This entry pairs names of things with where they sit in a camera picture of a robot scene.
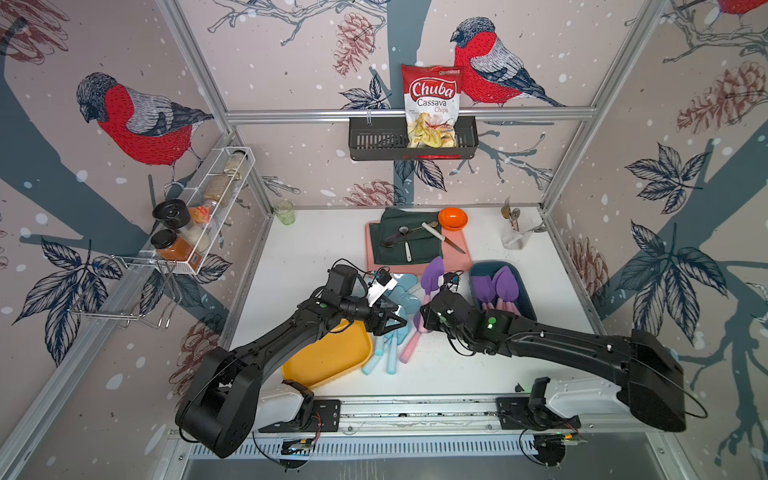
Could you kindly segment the purple shovel pink handle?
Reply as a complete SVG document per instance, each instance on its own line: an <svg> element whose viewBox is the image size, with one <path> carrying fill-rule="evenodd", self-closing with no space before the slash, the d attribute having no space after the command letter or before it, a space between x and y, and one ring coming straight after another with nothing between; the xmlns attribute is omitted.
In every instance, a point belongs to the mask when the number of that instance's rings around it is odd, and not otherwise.
<svg viewBox="0 0 768 480"><path fill-rule="evenodd" d="M410 361L414 351L416 350L416 347L418 346L421 335L422 335L421 331L418 328L416 328L414 330L414 334L410 337L409 341L407 342L405 349L400 354L399 360L401 363L407 364Z"/></svg>
<svg viewBox="0 0 768 480"><path fill-rule="evenodd" d="M496 291L490 276L472 276L472 286L475 296L480 302L482 310L489 310L494 307Z"/></svg>
<svg viewBox="0 0 768 480"><path fill-rule="evenodd" d="M516 304L520 290L511 269L508 266L501 268L496 272L492 281L496 291L496 309L512 312L520 316L520 311Z"/></svg>
<svg viewBox="0 0 768 480"><path fill-rule="evenodd" d="M431 296L434 292L437 292L441 285L441 278L445 273L445 266L444 266L444 260L442 257L437 257L433 259L426 267L422 278L421 278L421 286L424 290L424 299L422 301L422 305L420 306L420 309L423 306L426 306L431 301ZM416 326L416 335L420 336L422 333L426 333L427 330L424 327L424 320L422 318L421 310L418 310L415 317L414 317L414 323Z"/></svg>

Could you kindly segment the yellow plastic tray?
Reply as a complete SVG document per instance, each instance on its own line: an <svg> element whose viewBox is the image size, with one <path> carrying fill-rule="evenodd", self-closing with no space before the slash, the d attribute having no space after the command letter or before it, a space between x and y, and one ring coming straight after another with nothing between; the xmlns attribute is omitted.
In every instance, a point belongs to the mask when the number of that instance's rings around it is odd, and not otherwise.
<svg viewBox="0 0 768 480"><path fill-rule="evenodd" d="M364 324L344 319L287 361L282 366L283 379L315 389L360 369L372 354L373 342Z"/></svg>

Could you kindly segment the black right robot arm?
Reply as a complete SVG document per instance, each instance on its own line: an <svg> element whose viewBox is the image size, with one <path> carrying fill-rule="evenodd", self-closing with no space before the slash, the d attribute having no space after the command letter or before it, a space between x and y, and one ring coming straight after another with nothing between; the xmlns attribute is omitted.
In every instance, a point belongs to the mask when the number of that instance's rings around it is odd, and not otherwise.
<svg viewBox="0 0 768 480"><path fill-rule="evenodd" d="M478 310L458 293L441 290L421 307L425 327L462 342L469 351L530 357L588 372L619 387L618 400L634 418L665 432L686 430L684 370L656 337L597 335L545 325L501 310Z"/></svg>

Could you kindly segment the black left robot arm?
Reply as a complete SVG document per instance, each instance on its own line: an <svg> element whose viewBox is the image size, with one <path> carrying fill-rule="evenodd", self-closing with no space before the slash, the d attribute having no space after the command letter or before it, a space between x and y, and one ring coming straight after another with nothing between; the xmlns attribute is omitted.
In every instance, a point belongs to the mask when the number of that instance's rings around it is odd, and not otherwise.
<svg viewBox="0 0 768 480"><path fill-rule="evenodd" d="M199 365L183 396L175 423L182 438L200 443L220 458L234 453L253 431L260 390L291 357L338 327L359 321L383 336L407 325L398 305L385 296L397 280L385 268L365 283L352 265L334 265L294 313L262 337L226 350L216 347Z"/></svg>

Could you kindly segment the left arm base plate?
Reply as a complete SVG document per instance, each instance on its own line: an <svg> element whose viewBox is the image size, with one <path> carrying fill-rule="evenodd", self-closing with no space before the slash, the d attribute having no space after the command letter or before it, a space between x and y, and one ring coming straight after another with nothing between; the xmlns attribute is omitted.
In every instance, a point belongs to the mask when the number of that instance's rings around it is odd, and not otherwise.
<svg viewBox="0 0 768 480"><path fill-rule="evenodd" d="M339 430L340 410L341 401L338 399L313 400L310 403L304 403L294 419L261 427L258 432L337 432Z"/></svg>

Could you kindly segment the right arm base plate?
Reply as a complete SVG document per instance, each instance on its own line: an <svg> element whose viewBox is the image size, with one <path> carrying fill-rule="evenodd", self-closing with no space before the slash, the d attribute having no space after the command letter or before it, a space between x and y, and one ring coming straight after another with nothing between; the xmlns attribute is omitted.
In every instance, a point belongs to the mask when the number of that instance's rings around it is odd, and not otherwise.
<svg viewBox="0 0 768 480"><path fill-rule="evenodd" d="M557 428L578 430L581 421L578 415L566 418L551 410L545 398L549 377L534 381L530 393L516 393L495 399L496 413L502 430L532 430L541 432Z"/></svg>

